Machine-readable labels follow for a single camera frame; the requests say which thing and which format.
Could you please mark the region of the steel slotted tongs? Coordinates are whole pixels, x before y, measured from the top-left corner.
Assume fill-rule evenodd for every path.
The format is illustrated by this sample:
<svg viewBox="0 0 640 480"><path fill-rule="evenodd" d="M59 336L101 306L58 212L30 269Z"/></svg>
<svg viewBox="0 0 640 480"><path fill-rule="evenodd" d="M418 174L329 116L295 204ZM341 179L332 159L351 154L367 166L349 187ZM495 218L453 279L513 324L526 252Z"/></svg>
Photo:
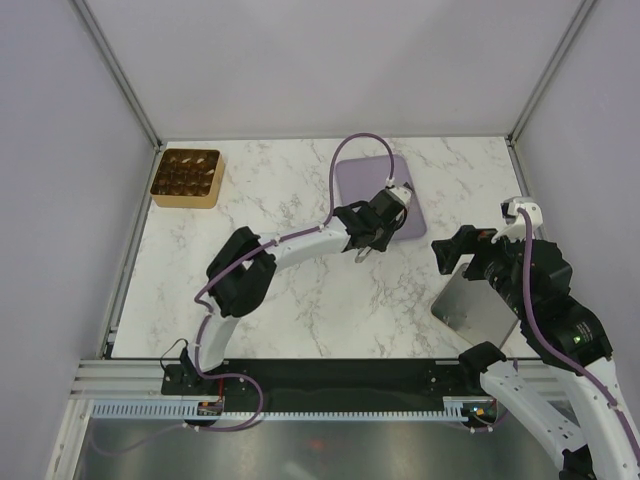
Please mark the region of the steel slotted tongs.
<svg viewBox="0 0 640 480"><path fill-rule="evenodd" d="M374 240L367 246L360 248L356 254L355 262L362 263L367 257L373 252L381 252L384 253L387 250L387 247L392 239L391 235L383 235L380 238Z"/></svg>

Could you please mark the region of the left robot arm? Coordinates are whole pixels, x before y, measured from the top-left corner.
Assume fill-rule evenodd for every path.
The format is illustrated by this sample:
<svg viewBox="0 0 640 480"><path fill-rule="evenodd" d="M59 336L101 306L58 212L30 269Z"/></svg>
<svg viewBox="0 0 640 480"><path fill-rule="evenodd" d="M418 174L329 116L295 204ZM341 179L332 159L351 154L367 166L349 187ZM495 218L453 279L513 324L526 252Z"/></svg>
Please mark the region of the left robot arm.
<svg viewBox="0 0 640 480"><path fill-rule="evenodd" d="M269 235L247 226L234 231L209 264L208 282L194 298L206 314L180 355L184 383L197 394L216 388L217 367L234 330L263 303L277 273L324 255L354 251L361 263L373 252L384 252L403 227L413 196L407 183L387 186L369 201L336 208L317 226Z"/></svg>

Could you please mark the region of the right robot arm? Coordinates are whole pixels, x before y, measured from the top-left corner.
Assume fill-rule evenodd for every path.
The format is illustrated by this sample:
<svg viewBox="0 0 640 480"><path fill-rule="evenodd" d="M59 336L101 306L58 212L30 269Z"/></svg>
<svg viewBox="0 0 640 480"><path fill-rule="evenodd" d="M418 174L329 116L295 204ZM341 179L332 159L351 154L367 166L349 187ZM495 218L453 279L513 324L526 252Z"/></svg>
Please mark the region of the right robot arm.
<svg viewBox="0 0 640 480"><path fill-rule="evenodd" d="M460 355L460 388L501 403L550 456L559 478L638 478L639 432L626 412L611 344L598 317L571 296L572 268L559 247L532 237L498 239L493 229L464 225L432 248L443 275L452 273L461 256L470 256L464 278L486 281L517 316L527 344L564 390L576 419L568 420L527 386L488 341Z"/></svg>

